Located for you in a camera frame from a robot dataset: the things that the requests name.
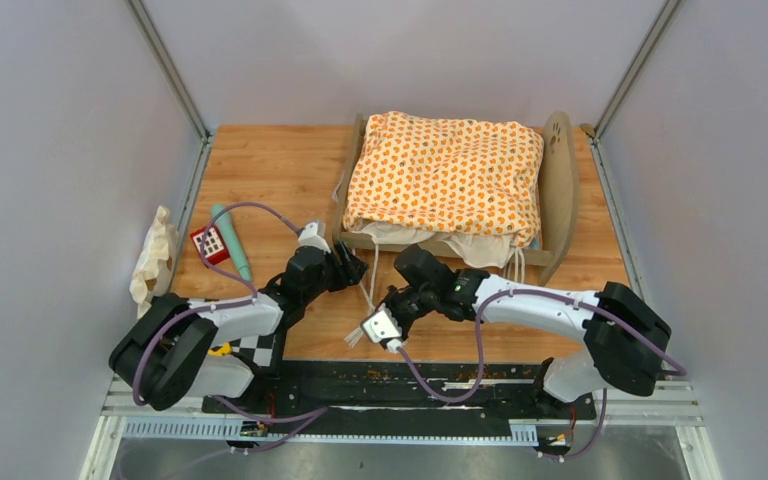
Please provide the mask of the yellow duck print blanket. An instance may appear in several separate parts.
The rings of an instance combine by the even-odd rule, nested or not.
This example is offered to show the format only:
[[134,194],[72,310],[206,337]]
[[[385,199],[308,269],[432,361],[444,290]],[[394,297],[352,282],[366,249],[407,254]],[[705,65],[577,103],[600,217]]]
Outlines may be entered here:
[[541,134],[515,121],[371,115],[342,227],[379,246],[440,241],[501,268],[540,234],[543,153]]

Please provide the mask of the wooden pet bed frame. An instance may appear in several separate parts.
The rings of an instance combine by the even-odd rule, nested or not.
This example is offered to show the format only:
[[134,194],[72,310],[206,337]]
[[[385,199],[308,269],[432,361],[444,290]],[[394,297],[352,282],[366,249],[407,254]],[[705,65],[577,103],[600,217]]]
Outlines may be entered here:
[[[341,220],[348,206],[349,180],[361,155],[367,124],[366,116],[356,116],[344,170],[333,194],[337,210],[331,237],[352,248],[374,250],[370,235],[346,230]],[[541,229],[532,244],[525,247],[525,255],[527,267],[537,271],[537,283],[545,285],[562,264],[572,244],[578,219],[580,176],[568,115],[562,111],[553,112],[540,136],[548,143],[543,150],[535,189]],[[380,246],[385,252],[400,252],[406,248],[404,244],[393,242]]]

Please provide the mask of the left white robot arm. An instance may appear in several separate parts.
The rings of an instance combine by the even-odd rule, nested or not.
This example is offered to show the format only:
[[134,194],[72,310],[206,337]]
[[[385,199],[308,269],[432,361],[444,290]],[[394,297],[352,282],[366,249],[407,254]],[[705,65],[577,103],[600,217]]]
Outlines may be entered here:
[[300,230],[285,270],[255,294],[226,300],[166,293],[112,350],[108,365],[137,396],[137,404],[166,410],[186,397],[220,395],[243,413],[258,411],[266,386],[253,368],[211,349],[295,326],[324,293],[355,286],[368,265],[342,242],[329,244],[321,222]]

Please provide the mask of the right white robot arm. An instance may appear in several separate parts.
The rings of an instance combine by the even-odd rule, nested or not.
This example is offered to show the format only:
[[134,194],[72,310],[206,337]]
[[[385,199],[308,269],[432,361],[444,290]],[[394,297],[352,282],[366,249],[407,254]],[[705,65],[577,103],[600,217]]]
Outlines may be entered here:
[[413,323],[432,312],[477,326],[515,324],[582,343],[579,352],[543,363],[530,393],[533,408],[544,417],[556,417],[579,397],[608,387],[649,397],[663,372],[671,329],[624,284],[574,291],[516,283],[485,270],[453,270],[418,245],[402,251],[394,266],[406,286],[389,288],[359,325],[363,335],[391,353],[403,354]]

